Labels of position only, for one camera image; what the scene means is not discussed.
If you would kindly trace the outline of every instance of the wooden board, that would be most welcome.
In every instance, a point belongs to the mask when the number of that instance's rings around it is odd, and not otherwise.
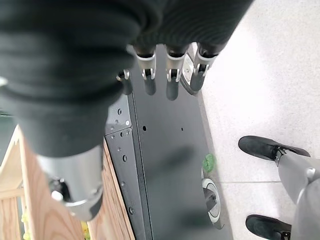
[[[24,189],[23,188],[18,188],[14,190],[6,190],[6,191],[0,191],[0,199],[9,199],[9,198],[14,198],[14,197],[21,197],[23,196]]]
[[[17,198],[0,200],[0,240],[19,240],[20,227]]]
[[[22,183],[19,144],[19,127],[17,126],[12,134],[0,167],[1,191],[17,189]]]
[[[27,213],[27,205],[26,205],[26,198],[25,198],[25,195],[21,196],[20,197],[20,200],[21,200],[21,209],[22,209],[22,214],[28,214]],[[24,232],[29,232],[29,225],[28,225],[28,222],[24,222],[23,223],[23,227],[24,227]]]
[[[51,198],[45,175],[22,134],[19,142],[31,239],[83,240],[84,235],[80,221],[71,216],[64,206]]]
[[[88,222],[91,240],[134,240],[135,236],[105,140],[103,147],[103,201],[97,217]]]

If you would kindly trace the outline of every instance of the person's leg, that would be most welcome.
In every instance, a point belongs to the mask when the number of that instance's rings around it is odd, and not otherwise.
[[[245,221],[246,228],[253,234],[268,240],[290,240],[291,225],[278,219],[250,215]]]
[[[268,138],[244,136],[239,148],[247,154],[274,161],[281,182],[297,204],[292,240],[319,240],[320,236],[320,160],[304,149],[287,146]]]

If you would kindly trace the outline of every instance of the silver connector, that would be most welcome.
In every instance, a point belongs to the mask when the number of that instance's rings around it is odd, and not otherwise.
[[[90,221],[98,214],[103,195],[101,145],[66,157],[38,155],[37,161],[46,173],[53,199],[81,221]]]
[[[123,69],[123,74],[124,74],[124,79],[125,79],[125,80],[128,80],[129,77],[130,77],[130,71],[129,71],[129,69]],[[119,75],[116,76],[116,79],[117,79],[118,81],[122,81],[122,78],[121,78],[121,76],[119,76]]]
[[[172,81],[173,77],[175,78],[175,81],[177,83],[180,81],[185,56],[186,54],[180,57],[173,57],[173,56],[170,56],[168,53],[166,54],[165,71],[166,71],[166,78],[169,83]]]
[[[147,80],[148,75],[153,80],[156,77],[156,53],[151,57],[136,56],[138,65],[141,69],[141,74],[144,80]]]
[[[203,72],[202,76],[205,77],[209,68],[214,63],[218,55],[214,57],[204,57],[200,55],[199,50],[200,50],[200,46],[198,46],[198,49],[196,51],[195,58],[193,61],[193,74],[197,76],[199,72]]]

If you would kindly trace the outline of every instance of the white tile floor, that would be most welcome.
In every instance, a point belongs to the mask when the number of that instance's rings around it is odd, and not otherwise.
[[[320,1],[257,0],[214,62],[202,94],[234,240],[261,239],[249,214],[291,222],[274,163],[241,152],[257,135],[320,157]]]

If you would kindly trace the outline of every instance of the floor tile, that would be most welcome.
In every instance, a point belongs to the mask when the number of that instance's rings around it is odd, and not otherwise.
[[[221,184],[234,240],[261,240],[246,228],[248,215],[258,214],[291,224],[296,206],[280,182]]]

